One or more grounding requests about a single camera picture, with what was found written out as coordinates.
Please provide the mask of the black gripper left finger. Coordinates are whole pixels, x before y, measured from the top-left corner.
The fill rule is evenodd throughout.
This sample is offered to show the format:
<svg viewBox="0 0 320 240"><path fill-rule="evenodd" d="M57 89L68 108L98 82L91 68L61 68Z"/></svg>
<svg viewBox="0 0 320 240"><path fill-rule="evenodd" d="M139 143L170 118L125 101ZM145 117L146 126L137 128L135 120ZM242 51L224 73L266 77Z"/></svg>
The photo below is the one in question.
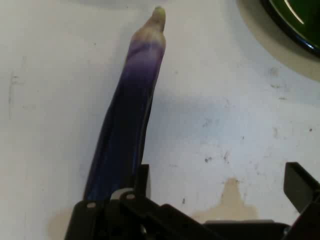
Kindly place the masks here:
<svg viewBox="0 0 320 240"><path fill-rule="evenodd" d="M119 198L81 201L73 209L66 240L216 240L217 234L169 204L147 198L149 165L137 171L133 189Z"/></svg>

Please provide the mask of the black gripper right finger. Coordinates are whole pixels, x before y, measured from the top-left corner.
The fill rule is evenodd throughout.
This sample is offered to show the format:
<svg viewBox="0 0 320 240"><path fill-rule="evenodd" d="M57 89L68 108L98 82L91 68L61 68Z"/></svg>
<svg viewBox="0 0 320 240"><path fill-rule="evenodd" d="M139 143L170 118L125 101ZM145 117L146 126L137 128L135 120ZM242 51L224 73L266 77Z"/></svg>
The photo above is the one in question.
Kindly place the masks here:
<svg viewBox="0 0 320 240"><path fill-rule="evenodd" d="M320 238L320 183L299 163L285 164L283 190L299 216L284 235L285 240Z"/></svg>

